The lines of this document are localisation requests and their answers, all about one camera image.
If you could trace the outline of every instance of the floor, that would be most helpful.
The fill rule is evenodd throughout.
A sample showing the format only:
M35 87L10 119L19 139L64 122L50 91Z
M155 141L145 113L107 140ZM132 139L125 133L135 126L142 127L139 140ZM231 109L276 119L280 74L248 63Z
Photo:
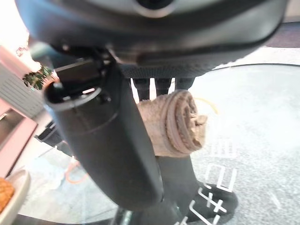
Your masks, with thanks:
M275 40L243 59L218 68L255 63L300 65L300 46L270 47L277 45ZM234 149L238 157L234 161L210 158L211 149L214 149L210 142L208 149L204 149L206 151L192 155L194 170L200 180L203 180L209 163L225 164L228 170L238 168L234 188L243 197L237 215L228 225L256 225L258 221L262 225L297 224L292 210L298 208L300 202L300 179L297 176L300 146L296 141L300 132L300 105L297 101L300 80L297 74L299 69L281 70L281 67L263 71L260 68L251 71L244 67L229 68L197 78L190 89L195 97L208 99L222 112L220 118L224 133L219 137L218 144L233 146L234 143L236 146ZM150 98L153 99L153 80L150 89ZM51 117L47 112L42 112L35 120L38 123L36 134L40 134ZM62 175L70 160L35 138L29 141L14 169L27 165L35 181L21 214L69 223L91 222L113 215L116 206L103 197L91 180L81 186L62 185ZM84 171L79 170L75 177L83 175Z

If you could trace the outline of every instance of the cookie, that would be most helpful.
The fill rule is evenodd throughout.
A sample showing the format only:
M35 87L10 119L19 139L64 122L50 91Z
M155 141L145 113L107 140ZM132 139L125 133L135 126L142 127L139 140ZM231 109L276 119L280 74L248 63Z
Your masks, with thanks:
M0 177L0 213L4 210L14 194L14 187L5 179Z

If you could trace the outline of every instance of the yellow cable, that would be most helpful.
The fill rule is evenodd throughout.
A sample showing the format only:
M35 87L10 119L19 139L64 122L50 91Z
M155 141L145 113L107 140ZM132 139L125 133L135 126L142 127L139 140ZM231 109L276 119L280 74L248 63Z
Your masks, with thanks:
M209 104L210 107L212 108L212 110L215 112L215 114L219 114L217 107L212 102L210 102L204 98L200 98L200 97L195 97L194 99L200 100L200 101L203 101L203 102Z

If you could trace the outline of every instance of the pink cabinet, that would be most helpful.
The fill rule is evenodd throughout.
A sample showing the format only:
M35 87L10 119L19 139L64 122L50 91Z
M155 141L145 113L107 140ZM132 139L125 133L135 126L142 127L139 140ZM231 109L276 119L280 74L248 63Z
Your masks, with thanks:
M37 123L0 99L0 177L5 177L31 138Z

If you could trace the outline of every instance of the screw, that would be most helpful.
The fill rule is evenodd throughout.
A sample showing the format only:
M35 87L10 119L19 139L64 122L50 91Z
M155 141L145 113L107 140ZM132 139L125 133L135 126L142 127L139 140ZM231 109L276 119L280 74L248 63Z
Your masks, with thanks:
M63 44L62 45L62 50L69 51L70 50L70 46L68 46L67 44Z

